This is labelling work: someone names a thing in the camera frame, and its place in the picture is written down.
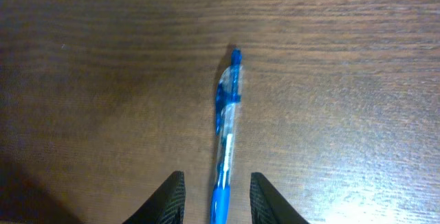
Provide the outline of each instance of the wooden surface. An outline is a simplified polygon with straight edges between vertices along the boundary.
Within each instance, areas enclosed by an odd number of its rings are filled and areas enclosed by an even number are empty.
[[[233,44],[229,223],[251,222],[254,171],[310,223],[440,222],[440,0],[0,1],[1,152],[85,223],[174,170],[206,223]]]

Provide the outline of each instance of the brown wooden surface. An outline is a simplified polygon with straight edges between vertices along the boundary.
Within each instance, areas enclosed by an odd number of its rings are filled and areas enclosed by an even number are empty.
[[[262,172],[311,223],[440,222],[440,0],[1,0],[1,152],[86,223],[174,170],[206,223],[213,95],[245,90],[229,223]]]

